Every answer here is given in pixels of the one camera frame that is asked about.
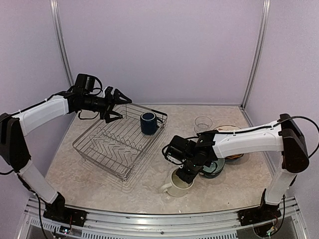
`robotic arm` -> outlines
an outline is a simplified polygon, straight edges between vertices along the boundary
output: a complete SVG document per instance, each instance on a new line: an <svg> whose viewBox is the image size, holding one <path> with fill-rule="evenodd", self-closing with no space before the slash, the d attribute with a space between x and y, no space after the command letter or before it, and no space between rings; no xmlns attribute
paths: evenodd
<svg viewBox="0 0 319 239"><path fill-rule="evenodd" d="M95 81L99 82L100 88L94 88ZM68 91L52 95L23 111L0 116L0 156L11 165L23 185L44 201L45 218L66 224L72 219L73 225L83 226L86 212L65 207L64 197L46 182L32 163L24 137L56 117L82 110L98 112L100 119L106 123L121 119L122 115L113 111L114 106L132 101L118 89L112 94L113 87L106 88L103 98L92 94L96 89L102 91L102 83L98 78L79 74L75 85Z"/></svg>
<svg viewBox="0 0 319 239"><path fill-rule="evenodd" d="M218 158L259 151L281 152L282 164L265 189L260 206L239 211L242 226L268 221L281 216L279 203L284 193L309 165L304 135L289 118L283 114L280 120L257 127L206 131L197 134L197 142L175 135L163 154L168 161L179 162L177 176L191 183L204 166L209 167Z"/></svg>

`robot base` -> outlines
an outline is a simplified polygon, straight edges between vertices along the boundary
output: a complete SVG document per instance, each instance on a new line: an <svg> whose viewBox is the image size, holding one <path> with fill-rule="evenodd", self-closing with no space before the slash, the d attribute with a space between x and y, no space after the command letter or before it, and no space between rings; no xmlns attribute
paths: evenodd
<svg viewBox="0 0 319 239"><path fill-rule="evenodd" d="M281 217L279 205L268 205L265 202L266 189L263 192L261 204L255 208L243 209L238 212L241 226L262 223Z"/></svg>
<svg viewBox="0 0 319 239"><path fill-rule="evenodd" d="M74 225L79 227L84 226L86 215L87 215L86 211L66 207L65 214L68 215L68 217L61 219L61 218L55 217L54 215L51 215L47 211L44 211L43 217L51 219L56 222L65 223L67 225Z"/></svg>

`table surface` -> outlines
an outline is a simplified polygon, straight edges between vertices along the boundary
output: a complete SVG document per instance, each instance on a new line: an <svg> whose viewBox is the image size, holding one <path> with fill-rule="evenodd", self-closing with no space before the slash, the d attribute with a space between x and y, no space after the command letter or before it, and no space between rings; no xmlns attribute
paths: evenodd
<svg viewBox="0 0 319 239"><path fill-rule="evenodd" d="M76 152L73 141L95 120L75 118L46 175L67 204L116 212L176 214L237 209L260 203L262 192L271 181L262 153L245 154L236 162L226 163L221 174L214 179L197 176L184 197L174 198L159 192L167 176L177 168L161 154L161 149L172 137L176 134L182 137L195 135L194 119L197 116L210 117L213 127L224 124L248 127L238 107L149 107L167 113L167 124L127 182L85 161ZM85 112L81 116L92 115Z"/></svg>

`wire dish rack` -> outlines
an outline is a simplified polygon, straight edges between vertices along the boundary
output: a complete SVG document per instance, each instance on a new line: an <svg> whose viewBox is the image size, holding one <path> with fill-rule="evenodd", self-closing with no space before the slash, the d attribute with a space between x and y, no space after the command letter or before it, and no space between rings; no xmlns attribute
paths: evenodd
<svg viewBox="0 0 319 239"><path fill-rule="evenodd" d="M143 155L163 131L167 114L136 104L115 109L123 119L106 124L97 120L74 142L73 147L86 160L127 181ZM158 129L153 135L141 131L140 116L153 112L158 118Z"/></svg>

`white mug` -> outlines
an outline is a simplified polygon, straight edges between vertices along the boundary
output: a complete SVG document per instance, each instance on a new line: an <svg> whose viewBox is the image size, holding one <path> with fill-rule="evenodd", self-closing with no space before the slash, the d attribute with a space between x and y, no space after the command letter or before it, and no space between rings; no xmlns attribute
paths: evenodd
<svg viewBox="0 0 319 239"><path fill-rule="evenodd" d="M159 191L161 193L167 192L173 197L182 197L184 196L188 190L193 186L194 181L191 183L186 183L182 181L177 175L176 175L176 170L171 172L169 176L167 177L165 184L161 186Z"/></svg>

